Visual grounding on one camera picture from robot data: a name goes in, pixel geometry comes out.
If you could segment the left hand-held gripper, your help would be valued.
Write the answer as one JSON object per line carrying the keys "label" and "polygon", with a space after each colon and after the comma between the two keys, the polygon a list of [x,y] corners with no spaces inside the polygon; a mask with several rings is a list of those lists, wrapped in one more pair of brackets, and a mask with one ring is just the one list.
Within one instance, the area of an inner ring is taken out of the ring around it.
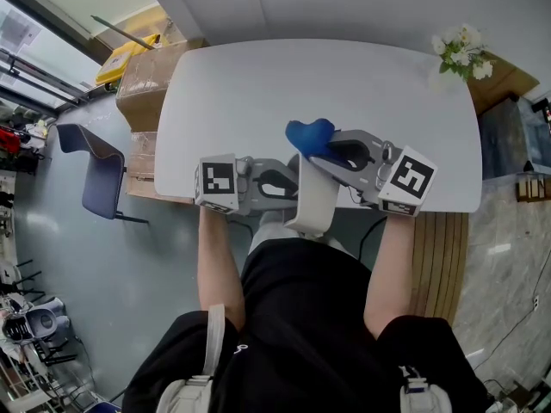
{"label": "left hand-held gripper", "polygon": [[298,175],[273,158],[236,158],[233,153],[203,157],[195,168],[194,203],[217,213],[242,216],[297,207],[297,196],[266,195],[253,189],[255,162],[261,183],[298,183]]}

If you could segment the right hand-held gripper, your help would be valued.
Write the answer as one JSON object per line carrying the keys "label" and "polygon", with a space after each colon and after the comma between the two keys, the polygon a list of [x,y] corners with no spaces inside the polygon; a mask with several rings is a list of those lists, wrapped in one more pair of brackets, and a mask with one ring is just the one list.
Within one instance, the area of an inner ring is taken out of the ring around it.
{"label": "right hand-held gripper", "polygon": [[409,217],[418,215],[436,176],[435,164],[409,146],[400,149],[363,130],[335,131],[331,146],[337,144],[382,149],[381,165],[368,162],[357,170],[323,157],[310,157],[309,162],[345,187],[356,189],[362,198],[377,198],[380,211]]}

